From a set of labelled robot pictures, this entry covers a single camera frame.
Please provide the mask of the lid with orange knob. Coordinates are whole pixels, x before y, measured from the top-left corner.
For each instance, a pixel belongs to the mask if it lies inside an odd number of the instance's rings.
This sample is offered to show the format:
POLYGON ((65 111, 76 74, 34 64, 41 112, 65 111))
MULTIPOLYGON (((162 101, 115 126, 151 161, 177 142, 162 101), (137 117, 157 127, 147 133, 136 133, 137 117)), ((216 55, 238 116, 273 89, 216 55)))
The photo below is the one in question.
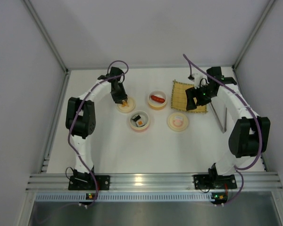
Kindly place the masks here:
POLYGON ((132 97, 128 97, 128 100, 125 102, 123 101, 122 104, 117 104, 117 109, 121 113, 130 113, 136 107, 135 99, 132 97))

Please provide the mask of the sushi roll dark centre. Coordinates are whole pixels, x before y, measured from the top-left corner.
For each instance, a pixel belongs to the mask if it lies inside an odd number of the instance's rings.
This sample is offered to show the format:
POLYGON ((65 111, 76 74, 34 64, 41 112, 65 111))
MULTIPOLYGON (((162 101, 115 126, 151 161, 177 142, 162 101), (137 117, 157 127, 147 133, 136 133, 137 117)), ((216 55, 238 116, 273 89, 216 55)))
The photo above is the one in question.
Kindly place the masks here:
POLYGON ((141 118, 141 116, 139 115, 139 114, 136 114, 136 115, 134 115, 133 117, 132 117, 132 120, 134 121, 134 122, 137 122, 137 121, 140 121, 142 118, 141 118))

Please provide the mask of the orange bowl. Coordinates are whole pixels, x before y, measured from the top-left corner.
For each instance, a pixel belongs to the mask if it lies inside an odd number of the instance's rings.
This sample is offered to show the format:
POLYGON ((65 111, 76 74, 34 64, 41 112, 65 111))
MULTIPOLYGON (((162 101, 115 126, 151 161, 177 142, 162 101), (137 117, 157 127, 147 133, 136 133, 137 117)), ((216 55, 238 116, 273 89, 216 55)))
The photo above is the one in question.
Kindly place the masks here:
POLYGON ((153 110, 162 110, 167 105, 167 95, 161 90, 154 90, 147 97, 148 105, 153 110))

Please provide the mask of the metal tongs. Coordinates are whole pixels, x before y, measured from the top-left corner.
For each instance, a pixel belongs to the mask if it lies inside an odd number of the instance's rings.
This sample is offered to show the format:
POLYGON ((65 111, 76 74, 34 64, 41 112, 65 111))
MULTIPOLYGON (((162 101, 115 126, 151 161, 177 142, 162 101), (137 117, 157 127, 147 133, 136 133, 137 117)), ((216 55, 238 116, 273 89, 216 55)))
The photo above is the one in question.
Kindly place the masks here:
POLYGON ((214 105, 212 103, 209 104, 213 115, 215 117, 215 120, 221 130, 221 132, 224 134, 227 131, 227 108, 224 106, 223 107, 223 114, 222 117, 218 115, 214 105))

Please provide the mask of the red toy sausage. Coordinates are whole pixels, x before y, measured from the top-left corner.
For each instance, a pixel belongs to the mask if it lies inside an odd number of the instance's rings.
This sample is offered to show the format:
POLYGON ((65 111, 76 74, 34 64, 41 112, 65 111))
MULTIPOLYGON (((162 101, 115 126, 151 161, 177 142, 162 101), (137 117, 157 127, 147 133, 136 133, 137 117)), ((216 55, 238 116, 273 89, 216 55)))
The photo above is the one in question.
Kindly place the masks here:
POLYGON ((164 98, 158 97, 156 95, 151 95, 150 98, 158 103, 164 103, 166 101, 164 98))

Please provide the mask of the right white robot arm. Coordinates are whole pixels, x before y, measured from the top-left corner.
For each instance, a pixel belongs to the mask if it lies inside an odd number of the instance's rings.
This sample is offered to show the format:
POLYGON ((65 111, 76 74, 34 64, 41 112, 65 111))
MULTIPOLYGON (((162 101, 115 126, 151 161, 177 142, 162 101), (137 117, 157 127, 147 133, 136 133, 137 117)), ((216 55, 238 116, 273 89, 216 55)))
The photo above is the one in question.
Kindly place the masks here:
POLYGON ((271 122, 251 108, 240 93, 236 80, 225 77, 221 67, 211 67, 205 75, 192 73, 188 77, 194 86, 185 91, 186 110, 195 110, 219 98, 234 121, 228 151, 208 169, 210 183, 222 187, 234 181, 236 170, 251 168, 266 151, 271 122))

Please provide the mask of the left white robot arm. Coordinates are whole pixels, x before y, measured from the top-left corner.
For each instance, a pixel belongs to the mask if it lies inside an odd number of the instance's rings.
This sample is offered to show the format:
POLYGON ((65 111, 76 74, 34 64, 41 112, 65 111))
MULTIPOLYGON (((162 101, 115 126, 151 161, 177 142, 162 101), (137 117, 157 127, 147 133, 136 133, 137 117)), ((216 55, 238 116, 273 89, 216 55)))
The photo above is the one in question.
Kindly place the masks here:
POLYGON ((87 140, 96 128, 95 104, 107 95, 111 95, 115 104, 122 105, 128 102, 128 95, 123 82, 129 70, 109 66, 107 74, 101 75, 93 85, 79 97, 72 97, 67 103, 66 128, 67 141, 76 154, 76 165, 73 169, 74 179, 70 182, 80 182, 84 185, 95 186, 98 183, 93 172, 91 145, 87 140))

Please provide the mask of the bamboo sushi mat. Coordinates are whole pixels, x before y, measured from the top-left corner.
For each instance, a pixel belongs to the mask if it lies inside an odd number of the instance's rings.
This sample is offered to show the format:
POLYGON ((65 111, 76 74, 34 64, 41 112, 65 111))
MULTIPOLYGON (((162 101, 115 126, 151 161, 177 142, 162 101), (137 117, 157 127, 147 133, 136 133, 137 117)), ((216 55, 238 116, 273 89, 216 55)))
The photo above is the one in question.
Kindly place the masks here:
POLYGON ((207 113, 207 106, 198 106, 195 110, 186 110, 187 97, 185 91, 194 87, 192 84, 178 82, 173 80, 170 107, 171 109, 186 113, 207 113))

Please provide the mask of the pink bowl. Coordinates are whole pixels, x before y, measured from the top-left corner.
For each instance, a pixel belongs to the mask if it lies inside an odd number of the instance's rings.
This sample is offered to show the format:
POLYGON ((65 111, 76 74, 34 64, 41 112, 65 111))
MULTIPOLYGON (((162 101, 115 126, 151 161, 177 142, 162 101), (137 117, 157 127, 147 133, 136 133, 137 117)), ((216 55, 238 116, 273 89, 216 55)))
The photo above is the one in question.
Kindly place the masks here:
POLYGON ((135 111, 129 117, 129 125, 136 132, 144 132, 150 126, 150 117, 145 111, 135 111))

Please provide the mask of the lid with pink knob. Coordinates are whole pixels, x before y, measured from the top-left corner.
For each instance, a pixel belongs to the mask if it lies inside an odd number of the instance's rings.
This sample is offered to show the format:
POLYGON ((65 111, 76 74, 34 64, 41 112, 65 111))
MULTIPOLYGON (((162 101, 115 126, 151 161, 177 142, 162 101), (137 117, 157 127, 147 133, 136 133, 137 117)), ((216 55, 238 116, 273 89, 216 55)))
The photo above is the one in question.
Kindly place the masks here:
POLYGON ((175 132, 182 132, 187 129, 189 125, 189 119, 183 113, 172 113, 167 119, 168 127, 175 132))

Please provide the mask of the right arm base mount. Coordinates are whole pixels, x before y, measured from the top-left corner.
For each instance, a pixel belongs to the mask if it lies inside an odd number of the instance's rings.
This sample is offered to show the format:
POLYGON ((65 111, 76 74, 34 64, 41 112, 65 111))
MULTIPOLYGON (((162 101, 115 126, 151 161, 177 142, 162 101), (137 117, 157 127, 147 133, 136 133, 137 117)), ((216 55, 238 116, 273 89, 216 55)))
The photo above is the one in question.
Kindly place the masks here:
POLYGON ((237 183, 234 174, 221 176, 217 173, 214 163, 206 174, 193 176, 196 190, 236 189, 237 183))

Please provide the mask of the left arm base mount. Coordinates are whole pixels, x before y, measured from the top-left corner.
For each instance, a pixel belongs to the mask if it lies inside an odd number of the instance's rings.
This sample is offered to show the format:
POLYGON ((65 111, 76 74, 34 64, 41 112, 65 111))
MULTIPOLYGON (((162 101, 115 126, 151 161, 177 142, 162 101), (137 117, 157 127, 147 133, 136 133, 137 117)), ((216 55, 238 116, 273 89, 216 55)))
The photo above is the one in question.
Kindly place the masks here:
MULTIPOLYGON (((98 190, 109 190, 110 176, 109 175, 95 175, 98 190)), ((68 190, 87 191, 96 190, 95 182, 90 173, 81 173, 73 170, 73 175, 69 178, 68 190)))

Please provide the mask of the right aluminium frame post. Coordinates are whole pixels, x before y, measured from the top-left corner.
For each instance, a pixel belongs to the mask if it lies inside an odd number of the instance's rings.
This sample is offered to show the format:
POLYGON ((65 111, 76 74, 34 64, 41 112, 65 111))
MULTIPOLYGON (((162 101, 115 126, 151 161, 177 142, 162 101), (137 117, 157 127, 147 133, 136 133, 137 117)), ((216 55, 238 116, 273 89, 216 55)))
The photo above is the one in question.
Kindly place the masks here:
POLYGON ((240 50, 234 64, 232 65, 232 70, 234 72, 237 70, 238 66, 240 65, 241 61, 243 60, 243 58, 244 58, 245 54, 247 53, 248 49, 250 48, 252 42, 254 41, 256 36, 258 35, 261 27, 265 23, 268 15, 272 11, 276 2, 277 2, 277 0, 269 0, 267 2, 266 6, 264 7, 263 11, 260 13, 260 17, 258 18, 256 23, 254 24, 249 36, 247 37, 243 47, 240 50))

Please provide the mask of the aluminium frame post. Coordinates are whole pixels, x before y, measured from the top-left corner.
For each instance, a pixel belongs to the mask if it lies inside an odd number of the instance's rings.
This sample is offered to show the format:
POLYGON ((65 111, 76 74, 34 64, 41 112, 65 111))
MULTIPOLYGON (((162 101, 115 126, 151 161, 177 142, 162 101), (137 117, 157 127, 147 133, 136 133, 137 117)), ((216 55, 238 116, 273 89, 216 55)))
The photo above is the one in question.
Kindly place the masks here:
POLYGON ((66 67, 61 55, 59 54, 52 38, 50 37, 44 23, 42 22, 40 16, 38 15, 35 7, 33 6, 32 2, 30 0, 21 0, 23 5, 25 6, 26 10, 28 11, 28 14, 31 16, 32 20, 34 21, 36 27, 40 31, 43 39, 47 43, 48 47, 50 48, 52 54, 54 55, 56 61, 58 62, 60 68, 62 71, 67 74, 68 68, 66 67))
POLYGON ((234 72, 237 70, 238 66, 240 65, 241 61, 243 60, 243 58, 244 58, 245 54, 247 53, 248 49, 250 48, 252 42, 254 41, 256 36, 258 35, 261 27, 265 23, 268 15, 272 11, 276 2, 277 2, 277 0, 269 0, 267 2, 266 6, 264 7, 263 11, 260 13, 260 17, 258 18, 256 23, 254 24, 249 36, 247 37, 243 47, 240 50, 234 64, 232 65, 232 70, 234 72))

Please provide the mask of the left aluminium frame post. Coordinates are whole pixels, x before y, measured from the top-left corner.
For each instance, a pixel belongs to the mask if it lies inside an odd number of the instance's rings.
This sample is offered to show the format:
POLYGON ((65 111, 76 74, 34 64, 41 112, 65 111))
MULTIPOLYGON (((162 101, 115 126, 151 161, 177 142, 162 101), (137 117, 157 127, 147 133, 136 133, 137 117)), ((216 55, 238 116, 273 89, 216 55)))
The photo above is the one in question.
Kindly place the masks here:
POLYGON ((58 62, 60 68, 62 71, 67 74, 68 68, 66 67, 61 55, 59 54, 52 38, 50 37, 44 23, 42 22, 40 16, 38 15, 35 7, 33 6, 32 2, 30 0, 21 0, 23 5, 25 6, 26 10, 28 11, 28 14, 31 16, 32 20, 34 21, 36 27, 40 31, 43 39, 47 43, 48 47, 50 48, 52 54, 54 55, 56 61, 58 62))

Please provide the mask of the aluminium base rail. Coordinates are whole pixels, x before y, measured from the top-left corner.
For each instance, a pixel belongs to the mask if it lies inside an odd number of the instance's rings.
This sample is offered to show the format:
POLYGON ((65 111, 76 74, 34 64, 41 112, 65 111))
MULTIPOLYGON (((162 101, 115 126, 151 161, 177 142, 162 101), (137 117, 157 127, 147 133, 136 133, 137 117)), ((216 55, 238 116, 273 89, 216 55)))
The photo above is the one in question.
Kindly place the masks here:
MULTIPOLYGON (((237 187, 244 182, 244 192, 282 190, 275 172, 243 172, 243 179, 235 173, 237 187)), ((110 174, 110 192, 197 192, 193 173, 110 174)), ((27 192, 64 192, 69 180, 64 174, 32 174, 27 192)))

